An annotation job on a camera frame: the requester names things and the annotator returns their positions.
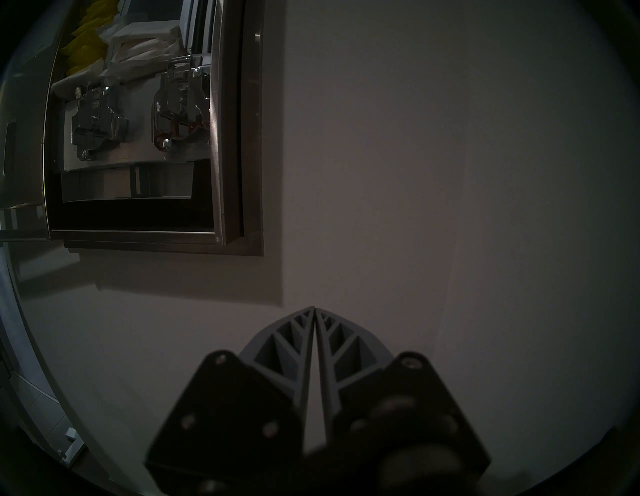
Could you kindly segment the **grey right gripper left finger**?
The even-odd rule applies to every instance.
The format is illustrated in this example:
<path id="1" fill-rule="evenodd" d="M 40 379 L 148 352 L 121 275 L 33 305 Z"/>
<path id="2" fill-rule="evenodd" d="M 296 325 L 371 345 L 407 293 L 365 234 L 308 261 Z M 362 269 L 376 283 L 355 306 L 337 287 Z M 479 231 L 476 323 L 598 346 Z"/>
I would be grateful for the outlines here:
<path id="1" fill-rule="evenodd" d="M 166 495 L 210 495 L 302 456 L 315 308 L 209 353 L 155 435 L 145 467 Z"/>

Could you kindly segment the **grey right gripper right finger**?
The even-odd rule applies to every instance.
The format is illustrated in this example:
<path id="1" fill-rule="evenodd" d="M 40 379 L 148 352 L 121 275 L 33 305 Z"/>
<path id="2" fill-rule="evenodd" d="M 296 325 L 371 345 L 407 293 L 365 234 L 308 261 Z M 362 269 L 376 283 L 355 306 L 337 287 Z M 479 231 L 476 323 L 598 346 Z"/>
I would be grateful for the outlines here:
<path id="1" fill-rule="evenodd" d="M 425 355 L 306 310 L 306 495 L 481 495 L 490 455 Z"/>

